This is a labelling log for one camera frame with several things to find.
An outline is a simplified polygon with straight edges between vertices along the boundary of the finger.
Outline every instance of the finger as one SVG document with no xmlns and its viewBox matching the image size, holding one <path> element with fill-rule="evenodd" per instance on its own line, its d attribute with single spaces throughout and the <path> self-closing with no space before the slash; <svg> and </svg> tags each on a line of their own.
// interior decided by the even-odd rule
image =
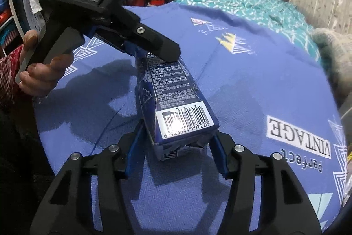
<svg viewBox="0 0 352 235">
<path fill-rule="evenodd" d="M 28 66 L 28 73 L 31 77 L 40 81 L 56 81 L 64 76 L 65 70 L 52 69 L 49 64 L 34 63 Z"/>
<path fill-rule="evenodd" d="M 36 32 L 36 30 L 29 30 L 24 35 L 23 50 L 27 52 L 30 49 L 33 49 L 37 45 L 37 43 L 38 43 L 38 33 Z"/>
<path fill-rule="evenodd" d="M 20 82 L 18 84 L 18 86 L 20 87 L 20 89 L 26 93 L 27 95 L 33 96 L 33 97 L 45 97 L 49 94 L 49 92 L 46 91 L 41 91 L 41 90 L 34 90 L 28 86 L 26 86 L 25 84 L 23 84 L 22 82 Z"/>
<path fill-rule="evenodd" d="M 40 81 L 33 77 L 31 77 L 28 71 L 24 71 L 20 74 L 20 87 L 27 87 L 30 89 L 35 95 L 30 94 L 32 96 L 40 96 L 47 95 L 52 89 L 54 89 L 57 85 L 57 81 Z"/>
<path fill-rule="evenodd" d="M 73 59 L 73 52 L 71 52 L 70 54 L 62 54 L 60 56 L 56 56 L 50 62 L 50 66 L 52 67 L 52 69 L 55 70 L 66 69 L 71 66 L 71 64 L 73 63 Z"/>
</svg>

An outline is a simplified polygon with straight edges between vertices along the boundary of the box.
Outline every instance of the box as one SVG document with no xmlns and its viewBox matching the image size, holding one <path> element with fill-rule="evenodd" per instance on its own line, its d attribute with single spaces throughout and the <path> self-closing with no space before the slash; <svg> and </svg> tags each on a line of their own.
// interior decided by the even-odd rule
<svg viewBox="0 0 352 235">
<path fill-rule="evenodd" d="M 138 48 L 136 68 L 143 117 L 157 158 L 203 149 L 219 121 L 183 60 L 166 63 Z"/>
<path fill-rule="evenodd" d="M 150 0 L 150 4 L 153 6 L 161 6 L 165 3 L 165 0 Z"/>
</svg>

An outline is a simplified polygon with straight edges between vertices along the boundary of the teal patterned blanket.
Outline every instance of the teal patterned blanket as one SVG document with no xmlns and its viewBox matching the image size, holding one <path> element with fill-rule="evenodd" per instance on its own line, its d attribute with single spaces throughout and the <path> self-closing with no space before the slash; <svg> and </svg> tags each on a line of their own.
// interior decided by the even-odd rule
<svg viewBox="0 0 352 235">
<path fill-rule="evenodd" d="M 310 38 L 314 27 L 306 22 L 295 5 L 283 0 L 176 0 L 175 2 L 221 9 L 227 13 L 255 21 L 285 35 L 295 46 L 304 49 L 321 63 L 318 46 Z"/>
</svg>

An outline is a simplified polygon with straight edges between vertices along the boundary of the barcode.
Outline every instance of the barcode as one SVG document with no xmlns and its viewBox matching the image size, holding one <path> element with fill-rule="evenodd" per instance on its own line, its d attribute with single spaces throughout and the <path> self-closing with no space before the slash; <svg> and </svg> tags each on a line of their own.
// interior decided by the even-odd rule
<svg viewBox="0 0 352 235">
<path fill-rule="evenodd" d="M 175 137 L 214 125 L 204 102 L 158 111 L 157 119 L 163 138 Z"/>
</svg>

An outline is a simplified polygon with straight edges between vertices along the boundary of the fingernail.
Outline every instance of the fingernail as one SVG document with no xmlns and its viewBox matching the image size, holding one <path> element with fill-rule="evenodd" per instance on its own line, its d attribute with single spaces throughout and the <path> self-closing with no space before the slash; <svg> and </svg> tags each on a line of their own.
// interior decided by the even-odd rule
<svg viewBox="0 0 352 235">
<path fill-rule="evenodd" d="M 28 72 L 27 71 L 23 71 L 20 74 L 20 79 L 23 81 L 27 76 L 28 76 Z"/>
<path fill-rule="evenodd" d="M 34 68 L 36 67 L 36 65 L 37 65 L 37 63 L 34 63 L 34 64 L 31 64 L 31 65 L 29 65 L 28 66 L 28 72 L 29 73 L 33 73 L 33 71 L 34 71 Z"/>
<path fill-rule="evenodd" d="M 23 42 L 30 43 L 30 42 L 34 41 L 36 37 L 37 37 L 37 34 L 35 32 L 30 32 L 30 33 L 26 34 Z"/>
</svg>

